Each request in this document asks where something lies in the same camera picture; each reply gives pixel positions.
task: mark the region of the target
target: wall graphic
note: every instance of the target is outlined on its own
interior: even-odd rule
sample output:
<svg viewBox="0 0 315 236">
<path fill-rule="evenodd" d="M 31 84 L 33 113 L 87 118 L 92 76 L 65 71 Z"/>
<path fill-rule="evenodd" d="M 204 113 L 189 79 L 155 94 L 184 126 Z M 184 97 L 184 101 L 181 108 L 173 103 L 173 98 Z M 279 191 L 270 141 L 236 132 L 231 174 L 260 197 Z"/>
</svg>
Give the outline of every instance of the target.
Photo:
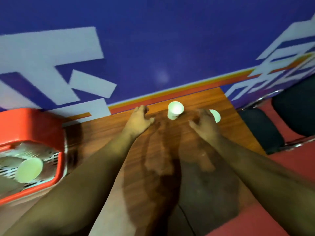
<svg viewBox="0 0 315 236">
<path fill-rule="evenodd" d="M 240 107 L 315 72 L 314 5 L 2 0 L 0 111 L 70 125 L 214 87 Z"/>
</svg>

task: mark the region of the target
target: chair backrest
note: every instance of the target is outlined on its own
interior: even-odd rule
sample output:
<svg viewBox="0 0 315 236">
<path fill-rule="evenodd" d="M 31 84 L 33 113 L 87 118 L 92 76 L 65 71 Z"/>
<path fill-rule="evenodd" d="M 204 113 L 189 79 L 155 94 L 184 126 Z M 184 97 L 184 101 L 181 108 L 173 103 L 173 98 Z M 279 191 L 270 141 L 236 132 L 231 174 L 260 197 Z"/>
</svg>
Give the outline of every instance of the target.
<svg viewBox="0 0 315 236">
<path fill-rule="evenodd" d="M 315 74 L 273 97 L 272 105 L 293 131 L 315 135 Z"/>
</svg>

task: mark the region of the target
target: person's left arm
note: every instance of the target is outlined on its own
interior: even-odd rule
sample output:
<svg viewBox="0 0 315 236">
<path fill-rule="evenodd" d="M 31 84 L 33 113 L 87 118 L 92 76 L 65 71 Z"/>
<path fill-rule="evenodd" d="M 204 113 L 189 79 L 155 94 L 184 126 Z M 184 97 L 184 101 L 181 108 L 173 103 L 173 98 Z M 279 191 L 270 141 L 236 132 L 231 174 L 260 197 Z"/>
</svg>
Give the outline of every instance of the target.
<svg viewBox="0 0 315 236">
<path fill-rule="evenodd" d="M 136 107 L 124 130 L 65 177 L 27 211 L 4 236 L 68 235 L 100 213 L 136 138 L 154 122 L 148 107 Z"/>
</svg>

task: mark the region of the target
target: orange plastic container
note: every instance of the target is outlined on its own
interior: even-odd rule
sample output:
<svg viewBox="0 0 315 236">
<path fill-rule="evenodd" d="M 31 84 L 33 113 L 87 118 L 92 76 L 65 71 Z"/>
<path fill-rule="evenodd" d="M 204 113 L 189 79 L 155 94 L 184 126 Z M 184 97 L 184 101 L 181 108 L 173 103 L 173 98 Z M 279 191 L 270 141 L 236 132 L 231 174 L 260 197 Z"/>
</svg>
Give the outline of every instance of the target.
<svg viewBox="0 0 315 236">
<path fill-rule="evenodd" d="M 59 152 L 56 175 L 52 180 L 2 198 L 0 205 L 44 190 L 63 177 L 65 136 L 62 122 L 62 119 L 55 118 L 49 113 L 31 108 L 0 112 L 0 151 L 9 150 L 14 144 L 20 142 L 34 142 L 44 144 Z"/>
</svg>

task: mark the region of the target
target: forearm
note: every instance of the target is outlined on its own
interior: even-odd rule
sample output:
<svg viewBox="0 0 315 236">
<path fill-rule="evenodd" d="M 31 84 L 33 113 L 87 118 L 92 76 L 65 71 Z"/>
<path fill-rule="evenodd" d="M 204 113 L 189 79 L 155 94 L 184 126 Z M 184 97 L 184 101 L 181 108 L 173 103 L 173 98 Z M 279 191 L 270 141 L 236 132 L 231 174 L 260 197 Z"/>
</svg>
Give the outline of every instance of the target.
<svg viewBox="0 0 315 236">
<path fill-rule="evenodd" d="M 314 235 L 315 191 L 311 182 L 223 136 L 208 142 L 288 233 Z"/>
<path fill-rule="evenodd" d="M 40 199 L 5 235 L 69 234 L 88 225 L 98 216 L 135 139 L 122 131 Z M 31 225 L 38 234 L 32 230 L 21 234 Z"/>
</svg>

